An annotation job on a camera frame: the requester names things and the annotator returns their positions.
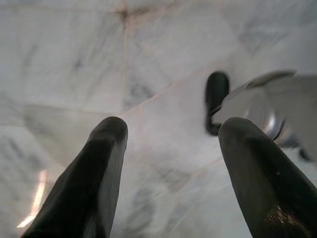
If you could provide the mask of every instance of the marble floor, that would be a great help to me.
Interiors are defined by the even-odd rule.
[[[113,115],[129,140],[111,237],[251,237],[204,129],[206,79],[316,73],[316,43],[315,0],[0,0],[0,236]]]

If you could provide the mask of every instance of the black rubber tip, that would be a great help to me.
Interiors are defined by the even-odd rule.
[[[309,155],[307,154],[307,152],[304,149],[301,149],[299,151],[299,155],[301,156],[301,158],[305,161],[311,161],[311,158],[309,157]]]
[[[207,80],[205,91],[206,130],[218,136],[221,124],[212,122],[212,116],[221,109],[223,99],[229,94],[229,78],[223,71],[212,73]]]

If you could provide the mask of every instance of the silver metal part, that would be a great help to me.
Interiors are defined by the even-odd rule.
[[[231,92],[213,123],[249,119],[279,146],[300,144],[317,160],[317,76],[295,72],[267,74]]]

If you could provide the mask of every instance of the rust spot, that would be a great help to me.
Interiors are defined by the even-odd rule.
[[[162,15],[175,13],[174,5],[175,0],[172,0],[172,2],[164,6],[140,7],[133,11],[129,11],[125,5],[123,8],[118,9],[116,13],[120,15],[124,29],[129,28],[129,30],[133,31],[133,29],[147,24]]]

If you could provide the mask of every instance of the gray marble veining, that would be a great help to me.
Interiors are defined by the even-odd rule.
[[[129,18],[129,37],[173,81],[188,78],[239,48],[210,3],[150,10]]]
[[[120,112],[123,24],[117,14],[21,8],[25,102]]]
[[[232,88],[276,69],[316,73],[315,6],[0,0],[0,236],[19,237],[41,183],[40,205],[94,126],[120,116],[129,139],[111,237],[251,237],[204,129],[205,82],[218,69]],[[286,154],[316,185],[315,165]]]
[[[214,5],[252,54],[274,46],[317,18],[314,0],[222,0]]]

